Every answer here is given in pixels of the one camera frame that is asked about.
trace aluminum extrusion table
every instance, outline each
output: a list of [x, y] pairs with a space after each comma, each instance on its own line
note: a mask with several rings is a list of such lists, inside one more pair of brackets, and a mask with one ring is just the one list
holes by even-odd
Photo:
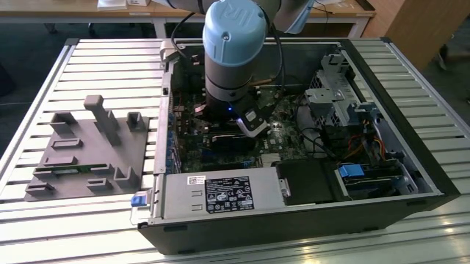
[[[64, 46], [0, 160], [0, 262], [74, 263], [435, 263], [470, 255], [470, 129], [393, 45], [354, 40], [366, 62], [462, 197], [411, 215], [385, 230], [163, 256], [130, 221], [132, 195], [23, 201], [27, 183], [54, 132], [52, 113], [84, 111], [102, 94], [116, 117], [151, 118], [142, 188], [152, 184], [162, 75], [160, 40], [80, 40]], [[366, 98], [370, 95], [362, 90]]]

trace motherboard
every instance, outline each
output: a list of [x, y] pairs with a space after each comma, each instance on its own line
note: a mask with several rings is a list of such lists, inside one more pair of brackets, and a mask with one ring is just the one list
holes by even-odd
[[[260, 107], [270, 106], [279, 96], [274, 86], [256, 87], [252, 92]], [[307, 157], [294, 120], [295, 96], [279, 99], [269, 129], [256, 138], [250, 138], [240, 132], [235, 120], [210, 123], [198, 119], [194, 108], [203, 96], [186, 95], [175, 101], [182, 172], [270, 167], [277, 161]]]

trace warning label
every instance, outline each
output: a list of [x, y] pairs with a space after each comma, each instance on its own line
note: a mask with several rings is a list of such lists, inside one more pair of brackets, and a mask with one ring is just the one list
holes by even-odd
[[255, 209], [250, 177], [206, 180], [206, 210], [223, 213]]

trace small white box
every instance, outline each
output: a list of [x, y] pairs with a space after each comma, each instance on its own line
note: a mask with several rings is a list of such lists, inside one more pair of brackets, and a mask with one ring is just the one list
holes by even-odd
[[132, 6], [148, 6], [150, 0], [127, 0], [127, 4]]

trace blue latch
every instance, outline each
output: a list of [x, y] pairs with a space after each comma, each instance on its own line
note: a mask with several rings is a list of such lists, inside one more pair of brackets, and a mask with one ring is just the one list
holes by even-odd
[[365, 175], [365, 171], [359, 164], [343, 165], [339, 168], [339, 174], [342, 178], [346, 177], [362, 177]]
[[132, 207], [147, 206], [147, 195], [135, 195], [131, 199], [131, 206]]

